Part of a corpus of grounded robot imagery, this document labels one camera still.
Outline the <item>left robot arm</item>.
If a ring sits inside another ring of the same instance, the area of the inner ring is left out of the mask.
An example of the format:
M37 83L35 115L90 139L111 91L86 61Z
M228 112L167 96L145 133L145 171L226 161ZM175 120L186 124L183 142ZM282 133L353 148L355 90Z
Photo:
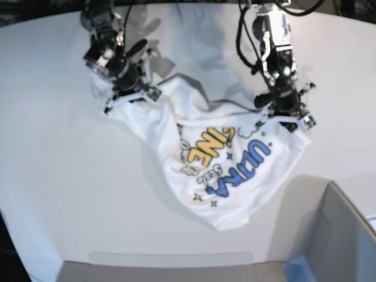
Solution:
M263 78L267 92L254 98L254 107L263 113L257 126L277 122L290 132L308 132L316 124L302 97L316 85L312 82L297 89L297 63L291 45L291 28L287 20L290 1L239 1L240 18L236 36L236 50L241 61ZM251 63L241 51L243 33L258 40L252 47L257 60Z

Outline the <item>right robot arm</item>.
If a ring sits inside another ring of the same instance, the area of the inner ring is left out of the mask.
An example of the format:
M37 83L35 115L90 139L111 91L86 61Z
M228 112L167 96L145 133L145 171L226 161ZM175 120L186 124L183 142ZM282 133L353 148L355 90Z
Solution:
M141 39L126 49L126 21L113 1L85 1L80 15L82 27L90 33L85 65L112 86L105 114L126 102L155 103L162 94L153 83L148 40Z

